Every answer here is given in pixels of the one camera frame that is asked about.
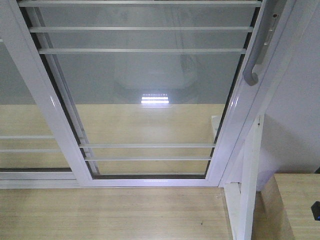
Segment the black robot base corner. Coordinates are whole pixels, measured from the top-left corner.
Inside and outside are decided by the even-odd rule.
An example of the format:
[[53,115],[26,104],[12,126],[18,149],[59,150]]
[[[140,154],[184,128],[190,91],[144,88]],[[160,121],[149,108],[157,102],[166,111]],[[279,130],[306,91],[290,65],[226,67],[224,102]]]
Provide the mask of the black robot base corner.
[[311,211],[315,221],[320,221],[320,201],[315,201],[311,206]]

